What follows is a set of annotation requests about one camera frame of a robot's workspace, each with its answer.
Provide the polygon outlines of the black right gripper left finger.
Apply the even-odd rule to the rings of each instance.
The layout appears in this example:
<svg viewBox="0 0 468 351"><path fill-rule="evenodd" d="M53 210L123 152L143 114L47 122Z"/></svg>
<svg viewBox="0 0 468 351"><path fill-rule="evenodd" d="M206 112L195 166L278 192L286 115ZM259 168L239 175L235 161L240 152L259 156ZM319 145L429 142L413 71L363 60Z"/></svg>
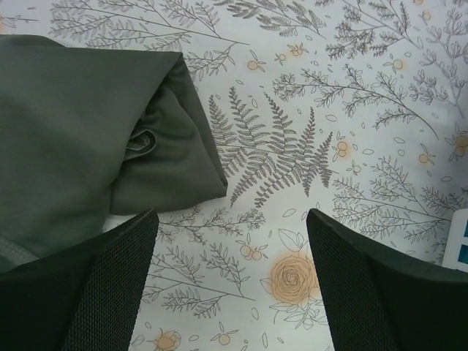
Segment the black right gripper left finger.
<svg viewBox="0 0 468 351"><path fill-rule="evenodd" d="M45 258L2 256L1 349L128 350L158 225L150 210Z"/></svg>

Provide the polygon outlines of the white plastic laundry basket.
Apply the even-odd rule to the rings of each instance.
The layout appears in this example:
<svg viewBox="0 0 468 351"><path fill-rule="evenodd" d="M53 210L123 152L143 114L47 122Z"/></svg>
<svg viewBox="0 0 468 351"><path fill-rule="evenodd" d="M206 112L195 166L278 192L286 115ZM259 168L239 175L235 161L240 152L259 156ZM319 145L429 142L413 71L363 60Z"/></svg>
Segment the white plastic laundry basket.
<svg viewBox="0 0 468 351"><path fill-rule="evenodd" d="M457 271L468 272L468 209L454 212L450 224L442 266Z"/></svg>

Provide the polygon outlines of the floral patterned table mat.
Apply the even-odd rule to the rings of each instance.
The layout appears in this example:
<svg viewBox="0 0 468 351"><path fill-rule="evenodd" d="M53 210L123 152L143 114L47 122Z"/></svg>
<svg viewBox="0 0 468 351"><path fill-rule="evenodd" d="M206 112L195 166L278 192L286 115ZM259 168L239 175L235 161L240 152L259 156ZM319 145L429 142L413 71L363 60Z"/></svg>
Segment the floral patterned table mat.
<svg viewBox="0 0 468 351"><path fill-rule="evenodd" d="M184 55L229 188L161 215L131 350L332 350L308 211L439 265L467 207L465 1L3 1L1 32Z"/></svg>

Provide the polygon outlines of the teal t shirt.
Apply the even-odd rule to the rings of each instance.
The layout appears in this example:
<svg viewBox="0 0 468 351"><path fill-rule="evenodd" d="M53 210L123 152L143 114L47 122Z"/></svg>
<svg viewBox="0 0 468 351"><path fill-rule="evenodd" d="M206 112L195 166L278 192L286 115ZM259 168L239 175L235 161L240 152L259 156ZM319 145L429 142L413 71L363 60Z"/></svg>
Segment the teal t shirt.
<svg viewBox="0 0 468 351"><path fill-rule="evenodd" d="M460 229L457 232L458 248L457 248L457 262L467 264L467 220L462 219Z"/></svg>

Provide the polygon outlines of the grey t shirt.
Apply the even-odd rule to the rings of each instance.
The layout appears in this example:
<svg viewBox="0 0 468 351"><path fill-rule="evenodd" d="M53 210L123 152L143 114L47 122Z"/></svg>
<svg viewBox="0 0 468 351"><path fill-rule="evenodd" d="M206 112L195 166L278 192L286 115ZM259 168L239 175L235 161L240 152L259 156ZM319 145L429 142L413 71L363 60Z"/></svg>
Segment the grey t shirt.
<svg viewBox="0 0 468 351"><path fill-rule="evenodd" d="M99 235L109 215L227 194L179 52L1 36L1 270Z"/></svg>

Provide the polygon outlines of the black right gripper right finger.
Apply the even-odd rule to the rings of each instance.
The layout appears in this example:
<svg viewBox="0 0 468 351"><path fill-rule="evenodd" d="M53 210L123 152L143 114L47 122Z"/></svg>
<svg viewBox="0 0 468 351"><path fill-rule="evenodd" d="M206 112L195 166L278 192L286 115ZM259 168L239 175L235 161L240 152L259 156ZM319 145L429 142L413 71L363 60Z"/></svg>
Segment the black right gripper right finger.
<svg viewBox="0 0 468 351"><path fill-rule="evenodd" d="M335 350L467 349L467 273L392 249L318 209L306 226Z"/></svg>

